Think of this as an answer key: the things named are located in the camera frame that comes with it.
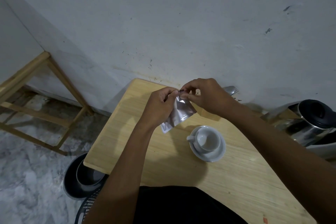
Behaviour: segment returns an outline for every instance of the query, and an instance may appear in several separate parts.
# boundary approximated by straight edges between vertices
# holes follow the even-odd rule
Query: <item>finger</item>
[[[181,90],[185,90],[189,93],[192,89],[200,89],[202,81],[203,81],[202,78],[194,79],[183,85]]]
[[[157,92],[159,93],[160,99],[162,101],[165,101],[165,99],[167,98],[167,96],[172,93],[174,90],[177,90],[173,87],[166,87],[160,90],[157,90]]]
[[[201,97],[200,96],[196,96],[193,94],[189,94],[189,93],[183,93],[180,95],[180,98],[182,99],[187,99],[197,105],[199,105],[199,102],[201,101]]]
[[[179,91],[178,90],[174,90],[172,93],[169,94],[167,100],[166,100],[166,104],[171,106],[171,108],[173,108],[174,105],[174,101],[176,99],[176,97],[179,95]]]

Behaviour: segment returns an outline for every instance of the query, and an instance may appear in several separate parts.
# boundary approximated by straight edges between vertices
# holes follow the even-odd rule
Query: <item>hand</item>
[[[165,122],[173,110],[178,95],[179,91],[172,87],[152,92],[139,122],[153,129]]]
[[[199,96],[195,95],[196,89],[201,91]],[[181,90],[188,92],[181,94],[181,98],[188,99],[206,111],[221,117],[227,116],[233,107],[240,105],[213,78],[192,80],[183,85]]]

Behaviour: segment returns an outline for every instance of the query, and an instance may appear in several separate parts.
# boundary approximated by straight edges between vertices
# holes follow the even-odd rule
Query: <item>kettle lid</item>
[[[336,112],[318,100],[303,100],[298,109],[302,117],[313,126],[321,129],[336,127]]]

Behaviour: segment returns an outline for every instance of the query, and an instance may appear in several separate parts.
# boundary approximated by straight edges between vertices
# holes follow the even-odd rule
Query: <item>wooden frame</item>
[[[82,105],[82,109],[73,120],[56,118],[43,112],[35,111],[26,107],[17,106],[15,104],[5,102],[11,95],[13,95],[26,82],[28,82],[44,65],[47,65],[50,68],[50,70],[56,75],[56,77],[64,84],[64,86]],[[15,128],[12,128],[9,125],[0,123],[0,129],[65,156],[67,155],[67,152],[60,150],[60,147],[69,136],[71,130],[75,127],[76,123],[85,112],[88,112],[90,115],[94,114],[91,107],[86,103],[82,95],[70,82],[69,78],[67,78],[67,76],[63,73],[57,63],[53,60],[49,52],[42,52],[39,56],[37,56],[35,59],[33,59],[22,69],[16,72],[12,77],[7,79],[0,85],[0,106],[66,127],[67,129],[59,138],[57,145],[52,146],[35,137],[29,136]]]

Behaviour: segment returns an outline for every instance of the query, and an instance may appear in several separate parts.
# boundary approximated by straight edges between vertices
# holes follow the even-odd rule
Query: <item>white saucer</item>
[[[196,132],[200,129],[200,128],[211,128],[209,126],[199,126],[197,128],[195,128],[192,132],[191,132],[191,136],[194,136],[196,134]],[[223,138],[223,136],[220,134],[220,145],[219,147],[215,150],[215,151],[212,151],[212,152],[209,152],[209,153],[199,153],[196,149],[195,149],[195,146],[193,143],[189,143],[190,144],[190,148],[192,150],[192,152],[197,156],[199,157],[201,160],[203,161],[206,161],[206,162],[216,162],[216,161],[219,161],[224,153],[225,153],[225,149],[226,149],[226,146],[225,146],[225,140]]]

